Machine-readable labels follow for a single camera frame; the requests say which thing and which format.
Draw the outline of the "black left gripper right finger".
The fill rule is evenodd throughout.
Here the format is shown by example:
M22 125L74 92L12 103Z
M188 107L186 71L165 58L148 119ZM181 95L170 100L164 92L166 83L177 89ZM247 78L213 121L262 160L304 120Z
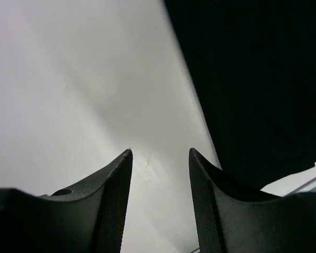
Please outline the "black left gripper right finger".
M189 151L200 252L316 252L316 192L279 197Z

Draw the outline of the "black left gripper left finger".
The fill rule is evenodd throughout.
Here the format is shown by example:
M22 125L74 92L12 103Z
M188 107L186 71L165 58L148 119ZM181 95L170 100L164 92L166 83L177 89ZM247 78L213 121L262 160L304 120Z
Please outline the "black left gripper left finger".
M133 154L52 195L0 188L0 252L120 252Z

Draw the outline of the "black t-shirt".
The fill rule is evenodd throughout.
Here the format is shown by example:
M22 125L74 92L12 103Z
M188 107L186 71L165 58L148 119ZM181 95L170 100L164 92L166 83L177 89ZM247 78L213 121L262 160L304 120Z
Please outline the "black t-shirt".
M316 1L165 1L221 168L261 189L316 163Z

